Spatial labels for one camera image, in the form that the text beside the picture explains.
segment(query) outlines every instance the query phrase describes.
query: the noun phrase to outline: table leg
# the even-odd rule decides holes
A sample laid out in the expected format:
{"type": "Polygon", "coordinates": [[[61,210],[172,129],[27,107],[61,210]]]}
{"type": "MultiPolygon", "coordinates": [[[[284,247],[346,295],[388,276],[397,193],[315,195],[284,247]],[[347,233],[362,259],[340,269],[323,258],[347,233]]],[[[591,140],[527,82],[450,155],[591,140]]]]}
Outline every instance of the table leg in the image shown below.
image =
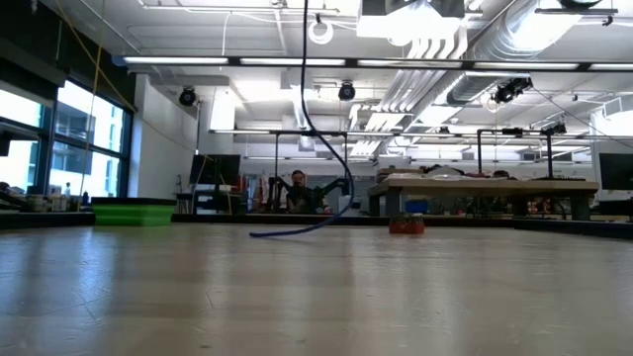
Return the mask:
{"type": "Polygon", "coordinates": [[[400,192],[401,190],[399,188],[390,188],[387,191],[385,202],[385,214],[387,217],[394,217],[401,214],[400,192]]]}
{"type": "Polygon", "coordinates": [[[369,197],[369,216],[380,216],[380,196],[374,195],[369,197]]]}
{"type": "Polygon", "coordinates": [[[572,196],[570,197],[570,203],[572,204],[573,221],[588,222],[591,220],[589,196],[572,196]]]}

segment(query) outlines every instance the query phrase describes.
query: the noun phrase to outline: hanging cable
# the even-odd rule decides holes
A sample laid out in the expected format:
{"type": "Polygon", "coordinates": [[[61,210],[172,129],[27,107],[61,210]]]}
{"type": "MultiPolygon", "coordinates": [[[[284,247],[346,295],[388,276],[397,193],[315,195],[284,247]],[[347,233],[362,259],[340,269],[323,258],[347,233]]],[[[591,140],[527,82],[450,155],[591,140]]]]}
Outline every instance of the hanging cable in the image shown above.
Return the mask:
{"type": "Polygon", "coordinates": [[[533,86],[533,87],[532,87],[532,89],[533,89],[535,92],[539,93],[539,94],[540,94],[543,98],[545,98],[545,100],[547,100],[548,102],[552,103],[555,107],[559,108],[560,110],[562,110],[563,112],[565,112],[565,114],[569,115],[571,118],[574,118],[574,119],[575,119],[576,121],[578,121],[579,123],[581,123],[581,124],[583,124],[583,125],[587,126],[587,127],[588,127],[588,128],[590,128],[590,129],[593,129],[593,130],[594,130],[594,131],[596,131],[597,133],[602,134],[603,136],[605,136],[605,137],[607,137],[607,138],[609,138],[609,139],[611,139],[611,140],[614,140],[614,141],[616,141],[616,142],[618,142],[618,143],[620,143],[620,144],[622,144],[622,145],[624,145],[624,146],[627,146],[627,147],[629,147],[629,148],[632,148],[632,149],[633,149],[633,145],[630,145],[630,144],[626,143],[625,141],[623,141],[623,140],[621,140],[621,139],[618,139],[618,138],[615,138],[615,137],[613,137],[613,136],[610,136],[610,135],[608,135],[608,134],[606,134],[606,133],[604,133],[604,132],[602,132],[602,131],[598,130],[597,128],[595,128],[595,127],[594,127],[594,126],[592,126],[591,124],[588,124],[588,123],[584,122],[583,120],[579,119],[576,115],[574,115],[574,114],[570,113],[567,109],[565,109],[565,108],[563,108],[562,106],[560,106],[560,105],[556,104],[556,102],[555,102],[554,100],[552,100],[550,97],[548,97],[547,95],[545,95],[545,94],[541,93],[538,89],[536,89],[536,87],[534,87],[534,86],[533,86]]]}
{"type": "MultiPolygon", "coordinates": [[[[106,0],[101,2],[101,17],[106,17],[106,0]]],[[[83,154],[83,170],[81,171],[81,185],[79,186],[79,195],[83,193],[83,184],[86,179],[86,171],[88,170],[88,154],[90,154],[90,133],[92,132],[92,114],[95,108],[95,98],[97,97],[97,85],[99,84],[99,66],[101,65],[101,52],[103,49],[103,35],[105,21],[101,23],[99,34],[99,46],[97,47],[97,60],[95,61],[95,75],[92,83],[92,101],[90,103],[90,114],[88,114],[88,129],[86,130],[86,150],[83,154]]],[[[81,210],[81,204],[77,204],[77,212],[81,210]]]]}
{"type": "Polygon", "coordinates": [[[325,227],[337,221],[338,219],[340,219],[340,217],[342,217],[342,215],[345,214],[345,212],[347,212],[352,207],[352,204],[354,203],[354,177],[352,176],[352,172],[349,170],[349,167],[347,166],[347,163],[345,163],[343,158],[340,157],[340,155],[329,144],[329,142],[325,139],[325,137],[323,137],[323,135],[315,128],[315,125],[313,124],[313,121],[310,118],[310,114],[308,114],[308,107],[306,105],[306,96],[305,96],[306,69],[307,69],[306,62],[308,60],[308,3],[309,3],[309,0],[305,0],[304,2],[304,37],[303,37],[304,52],[303,52],[302,66],[301,66],[301,107],[302,107],[302,111],[304,112],[304,116],[306,117],[306,122],[310,126],[312,133],[316,137],[318,137],[318,139],[320,139],[320,141],[325,145],[325,147],[327,147],[327,149],[329,149],[329,151],[332,152],[334,157],[338,159],[340,164],[343,165],[343,168],[345,169],[345,176],[347,177],[347,179],[349,179],[349,187],[350,187],[349,202],[347,203],[345,208],[343,208],[343,210],[340,211],[340,213],[335,214],[329,217],[328,219],[326,219],[325,221],[316,223],[312,226],[308,226],[308,227],[304,227],[300,229],[294,229],[294,230],[287,230],[287,231],[251,232],[250,233],[251,237],[262,238],[262,237],[274,237],[274,236],[289,236],[289,235],[314,231],[316,229],[325,227]]]}

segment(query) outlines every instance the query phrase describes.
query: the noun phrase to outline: black cable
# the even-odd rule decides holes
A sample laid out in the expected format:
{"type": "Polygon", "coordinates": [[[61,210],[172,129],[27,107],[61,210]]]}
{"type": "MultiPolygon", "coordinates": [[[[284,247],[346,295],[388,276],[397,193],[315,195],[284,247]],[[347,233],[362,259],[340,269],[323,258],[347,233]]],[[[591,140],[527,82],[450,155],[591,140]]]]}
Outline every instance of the black cable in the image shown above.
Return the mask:
{"type": "Polygon", "coordinates": [[[611,140],[614,140],[614,141],[616,141],[616,142],[618,142],[618,143],[620,143],[620,144],[622,144],[624,146],[627,146],[627,147],[633,149],[633,145],[630,145],[630,144],[624,142],[621,139],[617,139],[617,138],[615,138],[613,136],[610,136],[610,135],[608,135],[606,133],[603,133],[602,131],[600,131],[600,130],[596,129],[595,127],[593,127],[591,124],[588,124],[588,123],[584,122],[583,120],[579,119],[576,115],[570,113],[567,109],[565,109],[562,106],[556,104],[556,102],[554,100],[552,100],[551,98],[549,98],[547,95],[541,93],[538,89],[536,89],[536,87],[532,86],[532,89],[534,89],[535,92],[539,93],[543,98],[545,98],[545,100],[547,100],[550,103],[552,103],[555,107],[561,109],[561,111],[563,111],[565,114],[567,114],[570,117],[576,119],[579,123],[588,126],[590,129],[594,129],[597,133],[602,134],[603,136],[605,136],[605,137],[607,137],[607,138],[609,138],[611,140]]]}
{"type": "Polygon", "coordinates": [[[325,227],[335,222],[352,207],[352,204],[354,204],[354,177],[352,176],[352,172],[349,170],[349,167],[347,166],[347,163],[345,163],[343,158],[341,158],[341,156],[336,152],[336,150],[334,150],[334,148],[329,144],[329,142],[327,142],[325,137],[323,137],[323,135],[317,130],[317,128],[315,128],[315,125],[313,124],[312,119],[310,119],[310,114],[308,114],[308,106],[306,105],[306,97],[304,95],[305,89],[306,89],[306,69],[307,69],[307,62],[308,62],[308,3],[309,3],[309,0],[305,0],[304,2],[304,54],[303,54],[302,64],[301,64],[301,108],[302,108],[302,111],[304,112],[304,116],[306,117],[306,122],[308,123],[308,126],[310,126],[312,134],[318,137],[318,139],[320,139],[320,141],[325,145],[325,147],[327,147],[327,149],[329,149],[329,151],[332,152],[334,157],[338,159],[340,164],[343,165],[343,168],[345,169],[345,176],[347,177],[347,179],[349,179],[349,187],[350,187],[349,188],[349,193],[350,193],[349,202],[347,203],[347,206],[343,208],[342,211],[340,211],[340,213],[333,215],[332,217],[324,220],[323,222],[316,223],[312,226],[295,229],[295,230],[288,230],[288,231],[251,232],[250,233],[251,237],[288,236],[288,235],[310,232],[310,231],[316,230],[321,227],[325,227]]]}

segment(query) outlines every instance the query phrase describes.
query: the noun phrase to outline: monitor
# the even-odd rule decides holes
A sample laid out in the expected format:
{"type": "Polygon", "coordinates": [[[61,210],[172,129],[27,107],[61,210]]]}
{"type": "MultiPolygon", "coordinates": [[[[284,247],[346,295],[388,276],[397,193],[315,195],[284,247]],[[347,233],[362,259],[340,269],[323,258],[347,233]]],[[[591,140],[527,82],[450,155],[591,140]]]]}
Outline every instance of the monitor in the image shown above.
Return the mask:
{"type": "Polygon", "coordinates": [[[633,154],[601,153],[600,175],[604,190],[633,190],[633,154]]]}
{"type": "Polygon", "coordinates": [[[236,186],[240,159],[239,154],[197,154],[191,164],[189,183],[236,186]]]}

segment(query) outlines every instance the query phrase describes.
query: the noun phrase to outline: table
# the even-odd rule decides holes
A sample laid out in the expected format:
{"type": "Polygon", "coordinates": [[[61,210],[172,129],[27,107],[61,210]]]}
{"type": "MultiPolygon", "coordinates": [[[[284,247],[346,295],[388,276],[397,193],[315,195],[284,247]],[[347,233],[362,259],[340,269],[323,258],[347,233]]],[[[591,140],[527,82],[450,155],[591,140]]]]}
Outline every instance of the table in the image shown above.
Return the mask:
{"type": "Polygon", "coordinates": [[[569,197],[572,203],[572,219],[590,220],[589,198],[597,192],[596,182],[554,181],[554,180],[434,180],[388,178],[367,191],[370,216],[380,215],[380,197],[386,197],[385,213],[388,217],[401,213],[401,194],[425,196],[472,196],[516,198],[527,197],[569,197]]]}

